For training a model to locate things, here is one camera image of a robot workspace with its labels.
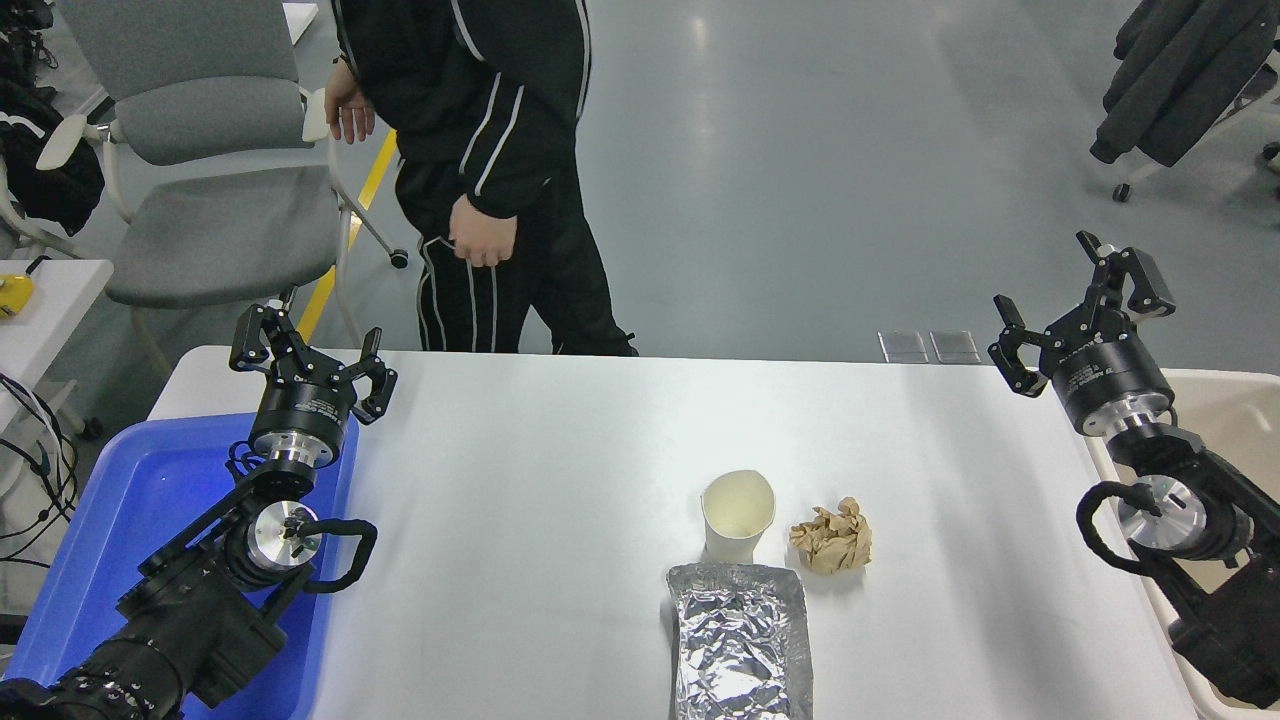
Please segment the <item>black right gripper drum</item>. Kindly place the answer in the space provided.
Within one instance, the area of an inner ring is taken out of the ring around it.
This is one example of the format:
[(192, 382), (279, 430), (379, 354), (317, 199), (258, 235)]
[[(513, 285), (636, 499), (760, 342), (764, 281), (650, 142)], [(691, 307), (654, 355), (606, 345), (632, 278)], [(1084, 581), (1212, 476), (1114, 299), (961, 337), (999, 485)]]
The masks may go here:
[(1050, 374), (1051, 384), (1074, 428), (1103, 428), (1112, 406), (1121, 415), (1157, 416), (1172, 407), (1175, 393), (1135, 334), (1092, 341), (1069, 354)]

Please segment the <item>person's right hand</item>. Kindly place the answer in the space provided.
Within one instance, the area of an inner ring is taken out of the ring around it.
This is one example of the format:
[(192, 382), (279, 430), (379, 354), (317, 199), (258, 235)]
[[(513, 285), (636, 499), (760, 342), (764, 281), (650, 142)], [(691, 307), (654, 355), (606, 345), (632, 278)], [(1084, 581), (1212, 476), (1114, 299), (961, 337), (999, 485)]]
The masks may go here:
[(323, 105), (325, 122), (335, 141), (352, 145), (364, 142), (374, 133), (374, 105), (364, 95), (348, 61), (342, 56), (332, 63)]

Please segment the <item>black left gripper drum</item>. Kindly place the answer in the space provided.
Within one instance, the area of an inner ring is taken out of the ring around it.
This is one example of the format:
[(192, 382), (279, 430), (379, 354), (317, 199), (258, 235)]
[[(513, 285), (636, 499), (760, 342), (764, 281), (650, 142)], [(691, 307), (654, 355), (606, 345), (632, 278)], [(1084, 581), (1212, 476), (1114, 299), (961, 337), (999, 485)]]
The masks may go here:
[(355, 404), (356, 392), (351, 384), (330, 387), (269, 378), (250, 430), (250, 443), (264, 451), (268, 436), (292, 432), (320, 441), (329, 451), (339, 451)]

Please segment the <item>person's left hand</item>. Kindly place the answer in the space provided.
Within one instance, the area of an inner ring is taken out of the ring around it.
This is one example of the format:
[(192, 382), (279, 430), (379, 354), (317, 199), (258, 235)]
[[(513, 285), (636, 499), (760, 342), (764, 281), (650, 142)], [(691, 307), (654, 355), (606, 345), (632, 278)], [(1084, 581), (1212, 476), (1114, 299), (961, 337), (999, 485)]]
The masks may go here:
[(518, 218), (497, 218), (477, 210), (467, 196), (451, 209), (447, 241), (458, 259), (475, 268), (497, 268), (515, 252)]

